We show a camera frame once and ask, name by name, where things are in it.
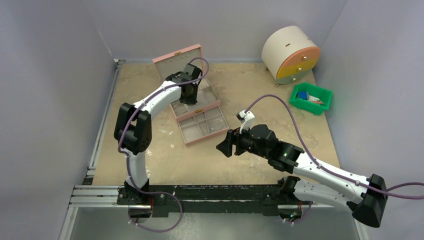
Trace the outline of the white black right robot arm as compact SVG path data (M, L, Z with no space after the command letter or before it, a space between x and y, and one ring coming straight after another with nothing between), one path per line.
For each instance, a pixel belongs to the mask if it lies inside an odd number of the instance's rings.
M290 175L283 178L282 200L317 202L351 211L352 217L369 227L381 225L388 196L386 184L376 174L357 175L320 160L312 161L300 147L279 140L267 125L250 130L230 129L216 149L227 158L250 153L267 160L275 170Z

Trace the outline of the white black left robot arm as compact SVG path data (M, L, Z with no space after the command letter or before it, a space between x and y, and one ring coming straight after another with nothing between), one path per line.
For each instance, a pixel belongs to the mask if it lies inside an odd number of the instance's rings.
M153 119L174 101L195 104L199 83L207 74L189 62L182 71L168 75L147 97L133 104L125 102L119 107L113 136L118 142L118 152L125 156L126 195L136 204L146 203L153 194L145 188L149 182L145 151L153 139Z

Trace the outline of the pink jewelry box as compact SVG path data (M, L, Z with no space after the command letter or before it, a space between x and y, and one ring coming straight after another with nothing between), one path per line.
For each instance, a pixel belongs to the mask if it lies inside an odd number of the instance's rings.
M208 68L207 64L199 59L202 56L201 45L195 44L154 58L152 61L161 80L178 83L182 80L194 80L205 73ZM195 104L187 104L186 100L181 102L180 99L170 104L177 122L220 106L221 101L206 76L196 84L197 87L188 87L191 92L197 90Z

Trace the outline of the pink jewelry box drawer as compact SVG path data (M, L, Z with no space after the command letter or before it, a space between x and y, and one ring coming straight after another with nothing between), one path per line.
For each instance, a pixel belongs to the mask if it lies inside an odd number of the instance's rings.
M186 146L226 133L229 129L219 106L179 121L177 124Z

